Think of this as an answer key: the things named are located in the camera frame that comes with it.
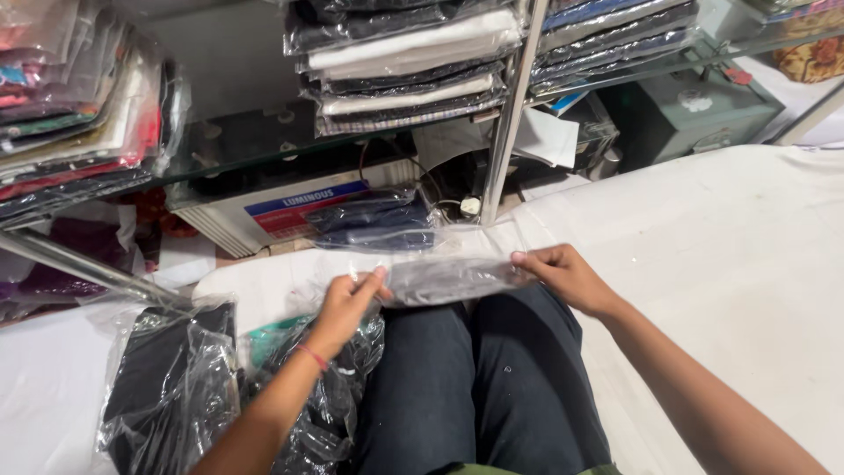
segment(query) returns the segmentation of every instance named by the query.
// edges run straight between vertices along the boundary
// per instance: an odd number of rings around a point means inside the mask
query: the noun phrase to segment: white mattress
[[[844,153],[717,150],[551,194],[510,217],[534,247],[574,243],[680,346],[844,472]],[[206,276],[194,296],[233,292],[238,329],[250,330],[305,310],[347,257],[309,250],[248,261]],[[87,312],[0,329],[4,472],[90,472],[113,336]],[[702,473],[606,330],[581,322],[621,471]]]

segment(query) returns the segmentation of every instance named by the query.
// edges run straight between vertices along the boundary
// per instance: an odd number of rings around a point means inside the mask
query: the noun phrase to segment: purple fabric
[[[50,239],[104,264],[127,270],[131,261],[128,252],[117,240],[119,229],[118,225],[100,221],[57,218],[50,230]],[[19,292],[24,295],[64,297],[88,297],[105,289],[43,264],[35,264],[30,275],[18,286]]]

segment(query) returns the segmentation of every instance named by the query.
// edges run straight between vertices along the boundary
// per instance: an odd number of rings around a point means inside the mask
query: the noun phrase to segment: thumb
[[[555,267],[547,265],[543,261],[539,260],[532,253],[515,252],[510,255],[510,261],[512,261],[513,265],[519,269],[531,272],[545,283],[554,279],[554,273],[557,270]]]
[[[360,301],[364,305],[368,304],[370,300],[375,296],[375,294],[381,290],[381,286],[384,285],[384,276],[387,275],[387,269],[378,266],[372,271],[358,290],[354,291],[353,299],[355,301]]]

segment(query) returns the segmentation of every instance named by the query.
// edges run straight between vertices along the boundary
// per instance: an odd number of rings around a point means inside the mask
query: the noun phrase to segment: hand
[[[305,343],[308,348],[325,361],[337,356],[346,341],[357,331],[360,318],[372,298],[375,295],[391,297],[390,291],[383,285],[386,275],[387,269],[376,267],[371,273],[360,273],[360,283],[355,282],[352,276],[334,277],[328,286],[325,301],[322,302],[322,310],[316,317],[314,329]]]
[[[584,314],[602,318],[613,314],[625,300],[587,264],[570,244],[513,253],[513,265],[533,273],[560,298]]]

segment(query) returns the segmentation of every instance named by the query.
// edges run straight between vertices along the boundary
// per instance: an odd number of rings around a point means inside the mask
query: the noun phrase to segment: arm
[[[387,297],[381,285],[385,274],[379,267],[359,287],[350,276],[335,278],[305,346],[326,362],[337,356],[357,331],[373,296]],[[305,351],[294,352],[191,475],[269,473],[320,374],[317,358]]]
[[[782,429],[613,292],[571,245],[514,253],[512,260],[607,327],[708,473],[828,474]]]

